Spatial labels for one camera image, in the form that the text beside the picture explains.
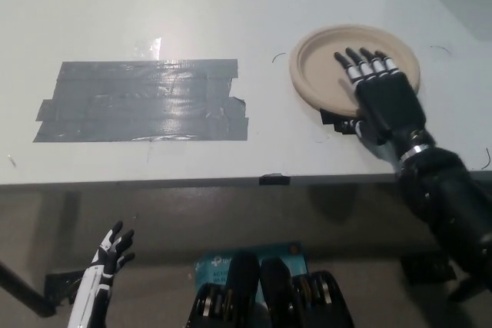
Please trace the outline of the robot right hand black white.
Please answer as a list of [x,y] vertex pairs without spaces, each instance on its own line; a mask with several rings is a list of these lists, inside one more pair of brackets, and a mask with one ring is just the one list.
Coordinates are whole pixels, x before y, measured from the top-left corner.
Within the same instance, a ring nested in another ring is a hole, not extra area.
[[397,156],[416,146],[434,146],[426,116],[407,76],[382,51],[346,48],[334,53],[352,84],[358,104],[356,135],[377,146],[390,144]]

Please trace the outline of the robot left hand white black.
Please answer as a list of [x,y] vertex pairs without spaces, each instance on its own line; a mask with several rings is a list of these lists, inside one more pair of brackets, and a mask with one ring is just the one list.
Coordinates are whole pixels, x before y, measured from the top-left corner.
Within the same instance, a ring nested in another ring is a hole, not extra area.
[[118,221],[105,235],[82,276],[71,309],[68,328],[105,327],[112,287],[118,271],[135,258],[128,249],[135,232],[121,235]]

